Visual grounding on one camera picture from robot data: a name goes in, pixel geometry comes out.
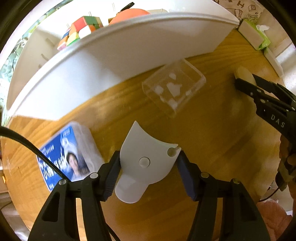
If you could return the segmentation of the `person's hand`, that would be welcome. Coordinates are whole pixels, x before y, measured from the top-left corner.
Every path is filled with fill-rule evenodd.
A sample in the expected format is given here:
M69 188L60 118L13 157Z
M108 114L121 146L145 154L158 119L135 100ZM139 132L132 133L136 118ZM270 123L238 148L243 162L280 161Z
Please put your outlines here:
M280 191L284 191L288 184L295 179L295 164L288 161L295 155L295 145L293 145L284 135L280 137L280 163L275 177L276 185Z

